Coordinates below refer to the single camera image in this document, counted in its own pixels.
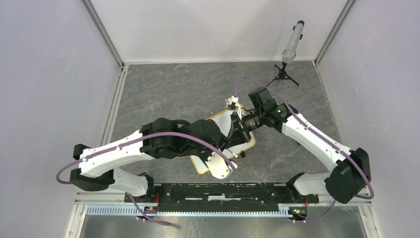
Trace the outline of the yellow framed whiteboard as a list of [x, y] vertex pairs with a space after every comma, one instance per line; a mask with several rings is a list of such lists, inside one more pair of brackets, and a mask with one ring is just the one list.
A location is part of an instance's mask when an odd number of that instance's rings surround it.
[[[213, 120], [218, 127], [220, 128], [220, 131], [227, 136], [229, 129], [230, 129], [230, 125], [231, 125], [231, 119], [230, 119], [230, 114], [231, 111], [228, 110], [224, 110], [212, 117], [210, 117], [211, 120]], [[253, 132], [250, 132], [252, 140], [250, 143], [246, 143], [246, 144], [241, 144], [241, 145], [237, 145], [237, 146], [233, 146], [227, 150], [232, 150], [232, 153], [235, 153], [236, 155], [234, 155], [234, 161], [236, 159], [238, 159], [240, 157], [240, 153], [241, 152], [245, 152], [246, 150], [251, 149], [253, 146], [255, 146], [256, 144], [256, 137], [254, 135]], [[196, 169], [196, 172], [199, 175], [203, 175], [205, 173], [210, 173], [208, 167], [205, 165], [205, 162], [203, 162], [199, 157], [197, 156], [190, 156], [190, 159], [193, 163], [193, 166]]]

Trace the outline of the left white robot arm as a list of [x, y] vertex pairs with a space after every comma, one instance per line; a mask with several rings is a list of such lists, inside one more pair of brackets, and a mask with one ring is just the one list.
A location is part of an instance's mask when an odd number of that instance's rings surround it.
[[146, 173], [133, 175], [121, 166], [154, 159], [196, 156], [202, 159], [213, 176], [227, 177], [237, 165], [223, 154], [227, 137], [212, 120], [169, 120], [159, 118], [118, 141], [91, 148], [74, 147], [79, 164], [70, 172], [69, 183], [84, 191], [116, 189], [150, 202], [156, 195], [154, 180]]

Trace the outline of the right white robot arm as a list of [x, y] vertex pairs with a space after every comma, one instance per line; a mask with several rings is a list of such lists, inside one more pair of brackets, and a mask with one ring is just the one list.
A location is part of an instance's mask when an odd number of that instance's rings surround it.
[[228, 99], [232, 110], [226, 148], [251, 140], [251, 132], [267, 126], [274, 128], [306, 148], [327, 168], [326, 173], [300, 173], [290, 179], [286, 196], [292, 202], [301, 201], [306, 195], [330, 195], [346, 204], [359, 194], [371, 181], [369, 155], [362, 149], [355, 150], [340, 144], [310, 124], [298, 110], [286, 103], [277, 104], [270, 92], [260, 87], [248, 94], [254, 108], [248, 115], [241, 114], [237, 97]]

